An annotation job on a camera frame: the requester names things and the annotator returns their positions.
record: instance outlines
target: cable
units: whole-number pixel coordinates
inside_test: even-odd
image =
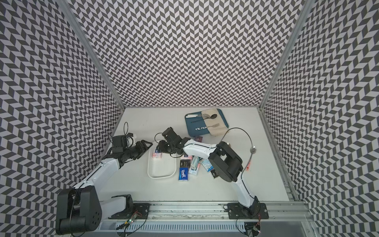
[[[232,130],[232,129],[240,129],[240,130],[244,131],[244,132],[246,133],[246,135],[247,135],[247,136],[249,137],[249,139],[250,139],[251,148],[253,148],[253,142],[251,141],[251,137],[250,137],[250,135],[249,135],[245,130],[243,130],[242,128],[239,128],[239,127],[233,127],[233,128],[228,129],[228,130],[226,131],[226,133],[224,134],[224,136],[221,138],[220,142],[224,139],[224,137],[225,137],[225,135],[228,133],[228,131],[229,131],[229,130]],[[249,190],[247,189],[245,183],[243,182],[243,178],[242,178],[243,173],[245,172],[247,166],[248,166],[249,163],[251,162],[251,158],[252,158],[252,156],[253,156],[253,153],[251,153],[251,150],[250,150],[250,158],[249,158],[249,161],[247,162],[245,168],[242,170],[242,173],[241,173],[241,181],[242,181],[242,184],[243,184],[243,186],[245,187],[247,193],[249,194],[249,196],[250,196],[251,198],[253,198],[254,200],[256,200],[256,201],[259,203],[259,209],[258,209],[257,213],[255,213],[255,214],[252,216],[252,218],[253,218],[253,217],[255,217],[256,215],[259,214],[261,203],[260,203],[260,201],[257,199],[256,196],[255,196],[255,197],[252,197],[252,196],[251,196],[251,194],[249,193]]]
[[[138,229],[136,229],[135,231],[133,231],[132,233],[130,233],[128,236],[130,236],[131,234],[133,234],[134,232],[136,232],[137,230],[139,230],[146,223],[146,221],[147,221],[147,217],[146,217],[145,221],[143,222],[143,224],[140,227],[138,227]]]
[[[239,219],[239,217],[237,217],[237,219],[236,219],[236,223],[235,223],[235,224],[236,224],[236,228],[237,228],[237,230],[238,230],[241,234],[248,236],[248,235],[247,235],[247,231],[246,231],[246,234],[245,234],[244,232],[240,231],[240,229],[238,228],[238,226],[237,226],[237,221],[238,221],[238,219]]]
[[[172,158],[179,158],[179,157],[182,157],[182,156],[178,156],[178,157],[173,157],[173,156],[172,156],[172,154],[170,154],[170,156],[171,156]]]
[[[109,138],[109,136],[111,136],[110,134],[108,134],[108,138]],[[112,142],[112,136],[111,136],[111,139],[109,139],[110,141],[111,141],[111,143],[112,143],[112,146],[113,146],[113,142]]]
[[[109,148],[109,150],[108,150],[108,152],[107,152],[107,154],[110,154],[111,153],[111,151],[112,151],[112,146]]]
[[[260,214],[258,214],[258,217],[259,217],[259,220],[258,220],[258,223],[255,225],[255,227],[256,227],[257,225],[260,225]]]
[[[240,127],[233,127],[233,128],[228,129],[228,130],[226,131],[226,133],[224,134],[224,136],[221,138],[220,142],[222,142],[222,140],[224,139],[225,135],[229,132],[229,130],[232,130],[232,129],[240,129],[240,130],[244,131],[244,132],[246,133],[246,135],[247,135],[247,136],[249,137],[249,139],[250,139],[251,148],[253,147],[253,142],[251,141],[251,137],[250,137],[250,135],[249,135],[245,130],[243,130],[243,129],[240,128]],[[249,165],[252,156],[253,156],[253,153],[251,153],[251,151],[250,151],[250,158],[249,158],[249,161],[247,162],[245,168],[242,170],[242,173],[241,173],[241,181],[242,181],[242,184],[243,184],[243,186],[245,187],[247,193],[249,194],[249,196],[250,196],[251,198],[255,199],[257,202],[259,202],[259,200],[258,200],[257,198],[252,197],[252,196],[250,195],[248,189],[246,188],[245,183],[243,182],[243,178],[242,178],[243,172],[245,172],[247,166]]]
[[[189,145],[203,146],[203,147],[206,147],[206,148],[209,148],[209,149],[217,148],[217,146],[215,146],[215,147],[208,147],[208,146],[204,146],[204,145],[200,145],[200,144],[195,144],[195,143],[187,144],[187,145],[185,145],[183,148],[185,148],[186,146],[189,146]]]
[[[157,140],[155,139],[155,137],[158,135],[158,134],[163,134],[163,132],[159,132],[159,133],[157,133],[155,136],[154,136],[154,141],[156,142],[156,143],[159,143],[159,142],[157,142]]]
[[[126,141],[128,142],[128,145],[127,145],[128,148],[131,147],[133,145],[133,143],[134,143],[133,137],[129,137],[129,138],[132,140],[132,143],[129,146],[129,139],[126,139]]]
[[[126,132],[125,132],[125,124],[128,125],[128,129],[126,130]],[[125,122],[125,123],[124,123],[124,135],[126,135],[126,134],[128,133],[128,131],[129,131],[129,124],[128,124],[128,122]]]
[[[139,217],[142,217],[142,214],[139,213],[138,210],[136,210],[136,211],[132,214],[132,216],[130,217],[130,219],[133,219],[133,216],[134,216],[134,215],[137,215],[137,216],[139,216]],[[125,221],[124,224],[121,224],[119,227],[116,227],[116,234],[117,234],[118,236],[120,236],[120,237],[126,237],[126,229],[130,226],[130,223],[128,223],[128,221],[129,221],[129,220]],[[121,229],[122,227],[124,228],[124,232],[123,232],[122,235],[119,235],[119,234],[117,233],[117,230],[118,230],[118,229]]]
[[[77,189],[76,189],[76,193],[75,193],[75,197],[74,197],[74,200],[72,201],[72,206],[71,206],[71,212],[70,212],[70,232],[71,232],[71,235],[73,237],[81,237],[85,232],[83,232],[81,235],[79,236],[75,236],[73,233],[72,233],[72,229],[71,229],[71,217],[72,217],[72,211],[74,210],[74,203],[75,203],[75,200],[78,196],[78,193],[79,193],[79,189],[83,186],[84,183],[82,183]]]

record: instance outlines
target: beige towel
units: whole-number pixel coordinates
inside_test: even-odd
[[[218,110],[216,108],[211,108],[209,110],[201,111],[202,115],[204,115],[205,113],[209,114],[209,116],[212,116],[214,114],[217,115],[217,117],[214,119],[205,119],[204,120],[204,123],[207,127],[215,125],[215,124],[220,124],[218,127],[208,127],[207,129],[208,129],[209,133],[212,136],[224,135],[226,133],[226,131],[228,130],[228,128],[225,126],[225,123],[224,123],[223,119],[221,118],[221,115],[218,113]]]

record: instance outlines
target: white tray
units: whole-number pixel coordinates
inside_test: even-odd
[[[176,174],[177,160],[180,158],[173,158],[170,154],[162,153],[161,158],[153,158],[153,153],[157,147],[157,143],[153,142],[152,147],[149,149],[149,159],[147,160],[147,175],[152,179],[169,178]]]

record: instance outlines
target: snack package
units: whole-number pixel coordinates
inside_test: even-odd
[[[180,157],[181,160],[192,160],[192,156],[191,155],[182,155]]]
[[[188,181],[188,168],[187,167],[179,168],[179,181]]]
[[[211,162],[209,160],[207,160],[207,159],[202,159],[200,161],[200,163],[203,165],[203,167],[205,168],[205,170],[207,172],[209,172],[209,171],[211,171],[213,169],[213,166],[212,166]]]
[[[195,141],[198,141],[198,142],[201,142],[203,140],[203,137],[202,136],[196,136],[194,138]]]
[[[186,167],[189,168],[191,167],[191,160],[180,160],[180,168]]]
[[[199,162],[200,162],[200,157],[193,156],[192,162],[191,162],[191,169],[195,170]]]
[[[188,173],[192,175],[197,175],[198,171],[200,169],[200,163],[197,163],[196,169],[189,168]]]
[[[211,174],[212,174],[212,176],[213,176],[214,179],[219,176],[218,173],[215,171],[215,169],[211,170]]]
[[[158,159],[158,158],[162,158],[162,153],[158,151],[158,149],[156,148],[153,155],[152,155],[153,158],[155,159]]]

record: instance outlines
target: mounting plate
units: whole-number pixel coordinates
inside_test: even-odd
[[[141,217],[137,217],[136,220],[140,220],[140,219],[147,219],[147,216],[149,214],[149,210],[150,210],[150,203],[135,203],[133,205],[133,211],[130,212],[128,210],[123,210],[121,212],[118,212],[116,214],[113,214],[111,217],[109,217],[108,219],[111,219],[111,220],[114,220],[114,219],[129,219],[132,214],[136,211],[138,211],[139,213],[142,214]]]
[[[255,202],[253,203],[252,211],[249,208],[244,207],[239,203],[228,203],[228,215],[229,219],[258,219],[258,214],[260,214],[261,219],[268,219],[268,211],[265,203]]]

